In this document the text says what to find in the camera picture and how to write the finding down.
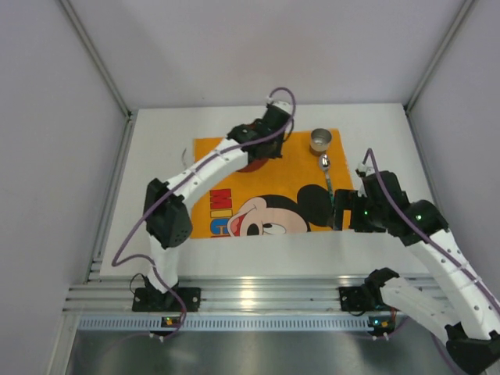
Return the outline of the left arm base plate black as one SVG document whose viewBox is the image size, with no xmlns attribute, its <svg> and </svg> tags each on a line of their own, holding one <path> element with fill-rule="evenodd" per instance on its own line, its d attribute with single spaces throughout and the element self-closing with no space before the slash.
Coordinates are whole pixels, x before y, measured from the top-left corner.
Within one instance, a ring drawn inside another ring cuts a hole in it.
<svg viewBox="0 0 500 375">
<path fill-rule="evenodd" d="M 179 287 L 174 290 L 184 303 L 188 313 L 197 312 L 201 304 L 201 289 L 198 287 Z M 180 301 L 171 293 L 160 293 L 146 287 L 134 291 L 132 311 L 136 313 L 163 313 L 183 311 Z"/>
</svg>

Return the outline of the silver metal cup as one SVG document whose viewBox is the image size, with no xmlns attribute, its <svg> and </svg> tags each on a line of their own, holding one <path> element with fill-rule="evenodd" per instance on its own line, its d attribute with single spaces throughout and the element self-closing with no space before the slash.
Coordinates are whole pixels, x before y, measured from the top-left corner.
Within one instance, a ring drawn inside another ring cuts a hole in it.
<svg viewBox="0 0 500 375">
<path fill-rule="evenodd" d="M 332 133 L 328 129 L 316 128 L 312 130 L 309 137 L 309 152 L 317 156 L 326 153 L 332 139 Z"/>
</svg>

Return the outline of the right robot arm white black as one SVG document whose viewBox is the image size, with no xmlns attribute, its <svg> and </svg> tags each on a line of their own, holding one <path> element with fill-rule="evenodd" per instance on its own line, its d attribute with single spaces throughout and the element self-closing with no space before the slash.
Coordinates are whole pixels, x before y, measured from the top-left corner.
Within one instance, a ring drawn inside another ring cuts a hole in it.
<svg viewBox="0 0 500 375">
<path fill-rule="evenodd" d="M 456 244 L 448 222 L 427 200 L 411 202 L 394 173 L 359 173 L 362 187 L 338 189 L 330 227 L 363 234 L 390 234 L 432 275 L 447 302 L 426 295 L 384 267 L 358 287 L 343 287 L 341 307 L 365 313 L 396 309 L 431 332 L 465 373 L 480 374 L 499 360 L 499 301 Z"/>
</svg>

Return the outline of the fork with green handle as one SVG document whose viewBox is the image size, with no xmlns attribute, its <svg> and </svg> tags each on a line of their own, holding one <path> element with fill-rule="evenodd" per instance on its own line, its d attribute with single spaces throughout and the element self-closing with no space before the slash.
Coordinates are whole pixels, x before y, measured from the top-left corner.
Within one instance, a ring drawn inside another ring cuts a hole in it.
<svg viewBox="0 0 500 375">
<path fill-rule="evenodd" d="M 184 169 L 191 167 L 194 164 L 194 152 L 193 148 L 186 147 L 181 153 L 181 163 Z"/>
</svg>

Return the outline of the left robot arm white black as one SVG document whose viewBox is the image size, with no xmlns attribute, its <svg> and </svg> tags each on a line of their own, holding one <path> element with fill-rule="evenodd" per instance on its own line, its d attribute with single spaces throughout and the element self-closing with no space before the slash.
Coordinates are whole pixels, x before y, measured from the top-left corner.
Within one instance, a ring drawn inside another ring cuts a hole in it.
<svg viewBox="0 0 500 375">
<path fill-rule="evenodd" d="M 190 211 L 224 178 L 260 159 L 281 156 L 284 132 L 293 122 L 295 105 L 269 100 L 262 117 L 232 128 L 208 154 L 182 173 L 147 186 L 144 222 L 150 241 L 147 287 L 164 295 L 178 284 L 180 246 L 191 236 Z"/>
</svg>

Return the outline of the spoon with green handle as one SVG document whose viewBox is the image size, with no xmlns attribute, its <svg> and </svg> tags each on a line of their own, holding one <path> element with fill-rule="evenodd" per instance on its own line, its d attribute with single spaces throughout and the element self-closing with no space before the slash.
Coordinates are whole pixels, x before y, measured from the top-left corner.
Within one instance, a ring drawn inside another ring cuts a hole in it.
<svg viewBox="0 0 500 375">
<path fill-rule="evenodd" d="M 325 176 L 325 181 L 327 184 L 327 190 L 330 196 L 331 205 L 334 204 L 334 189 L 332 181 L 330 178 L 330 159 L 326 153 L 323 153 L 319 157 L 319 168 Z"/>
</svg>

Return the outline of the orange cartoon mouse placemat cloth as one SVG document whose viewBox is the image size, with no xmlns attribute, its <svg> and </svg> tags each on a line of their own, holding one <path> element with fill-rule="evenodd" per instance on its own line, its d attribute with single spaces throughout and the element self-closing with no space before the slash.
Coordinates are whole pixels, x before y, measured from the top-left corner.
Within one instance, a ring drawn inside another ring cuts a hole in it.
<svg viewBox="0 0 500 375">
<path fill-rule="evenodd" d="M 327 150 L 333 189 L 352 189 L 341 134 L 332 129 Z M 234 172 L 192 209 L 193 238 L 300 234 L 328 230 L 330 196 L 308 131 L 293 133 L 282 158 L 252 173 Z"/>
</svg>

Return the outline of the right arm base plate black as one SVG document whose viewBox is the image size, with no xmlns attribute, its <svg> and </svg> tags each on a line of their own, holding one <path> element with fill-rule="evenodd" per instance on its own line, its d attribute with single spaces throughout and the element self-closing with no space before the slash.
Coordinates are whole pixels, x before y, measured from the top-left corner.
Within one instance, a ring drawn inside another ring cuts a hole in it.
<svg viewBox="0 0 500 375">
<path fill-rule="evenodd" d="M 365 286 L 339 287 L 341 310 L 347 313 L 372 312 L 379 309 L 375 294 Z"/>
</svg>

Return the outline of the red round plate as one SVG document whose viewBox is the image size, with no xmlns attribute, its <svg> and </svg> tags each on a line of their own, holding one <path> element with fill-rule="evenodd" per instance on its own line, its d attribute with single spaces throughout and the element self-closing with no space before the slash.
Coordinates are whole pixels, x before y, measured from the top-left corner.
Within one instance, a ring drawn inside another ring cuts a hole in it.
<svg viewBox="0 0 500 375">
<path fill-rule="evenodd" d="M 239 169 L 238 172 L 239 173 L 255 172 L 255 171 L 259 170 L 260 168 L 262 168 L 263 166 L 265 166 L 268 161 L 269 161 L 268 159 L 256 159 L 256 160 L 250 162 L 244 168 Z"/>
</svg>

